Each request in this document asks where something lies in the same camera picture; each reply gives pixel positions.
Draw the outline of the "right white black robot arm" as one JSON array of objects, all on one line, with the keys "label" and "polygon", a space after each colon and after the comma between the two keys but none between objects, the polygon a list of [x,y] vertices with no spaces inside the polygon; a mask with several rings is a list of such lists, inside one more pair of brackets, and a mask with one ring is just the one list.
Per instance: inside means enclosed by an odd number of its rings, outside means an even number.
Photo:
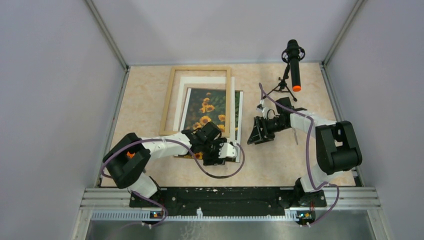
[{"label": "right white black robot arm", "polygon": [[268,117],[267,109],[258,106],[263,116],[254,118],[247,144],[273,141],[277,132],[286,129],[305,132],[308,139],[315,138],[317,163],[308,167],[306,175],[298,178],[293,187],[294,202],[307,206],[323,186],[362,163],[356,134],[351,122],[327,120],[305,108],[295,108],[289,97],[278,99],[275,106],[277,115],[273,118]]}]

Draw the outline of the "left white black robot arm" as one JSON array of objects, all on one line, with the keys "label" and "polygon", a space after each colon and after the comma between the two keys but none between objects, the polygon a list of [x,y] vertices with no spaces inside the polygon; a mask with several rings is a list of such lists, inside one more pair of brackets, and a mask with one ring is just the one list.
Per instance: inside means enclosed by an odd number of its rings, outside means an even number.
[{"label": "left white black robot arm", "polygon": [[149,207],[160,202],[159,187],[145,174],[149,161],[171,156],[201,154],[205,166],[223,165],[235,159],[238,151],[233,142],[223,137],[220,128],[208,122],[194,130],[142,139],[134,132],[125,135],[103,158],[101,174],[111,178],[119,189],[141,195]]}]

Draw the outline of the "wooden picture frame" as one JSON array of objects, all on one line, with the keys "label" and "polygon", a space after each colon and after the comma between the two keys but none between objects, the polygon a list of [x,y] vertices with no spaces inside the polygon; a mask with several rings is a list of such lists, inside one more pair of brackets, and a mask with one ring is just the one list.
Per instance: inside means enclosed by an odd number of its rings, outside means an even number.
[{"label": "wooden picture frame", "polygon": [[232,94],[234,94],[235,90],[231,89],[232,87],[232,68],[229,66],[203,66],[203,65],[192,65],[192,66],[173,66],[170,71],[169,81],[167,85],[167,91],[164,98],[164,107],[162,109],[162,115],[160,120],[160,127],[159,127],[159,136],[168,136],[168,135],[174,135],[178,131],[173,130],[165,130],[166,128],[166,122],[168,118],[168,111],[169,111],[169,105],[171,102],[171,95],[173,90],[173,84],[175,79],[175,73],[176,71],[214,71],[214,72],[225,72],[225,131],[222,133],[223,137],[229,137],[230,136],[230,119],[229,115],[231,113],[231,97]]}]

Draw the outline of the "sunflower photo print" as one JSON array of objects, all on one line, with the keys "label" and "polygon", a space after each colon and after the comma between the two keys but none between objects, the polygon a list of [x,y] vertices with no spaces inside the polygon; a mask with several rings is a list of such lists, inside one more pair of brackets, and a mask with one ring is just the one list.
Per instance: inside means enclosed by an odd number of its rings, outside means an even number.
[{"label": "sunflower photo print", "polygon": [[[234,140],[237,141],[241,136],[239,132],[240,122],[240,103],[243,100],[243,93],[235,91],[235,130],[230,132],[227,142],[230,140],[231,134],[234,134]],[[216,124],[221,132],[225,131],[226,123],[226,91],[224,89],[208,89],[189,87],[186,92],[186,97],[183,104],[180,131],[195,130],[196,128],[203,127],[208,122]],[[199,160],[202,160],[202,153],[194,154]],[[235,159],[225,158],[225,163],[240,162],[240,151]]]}]

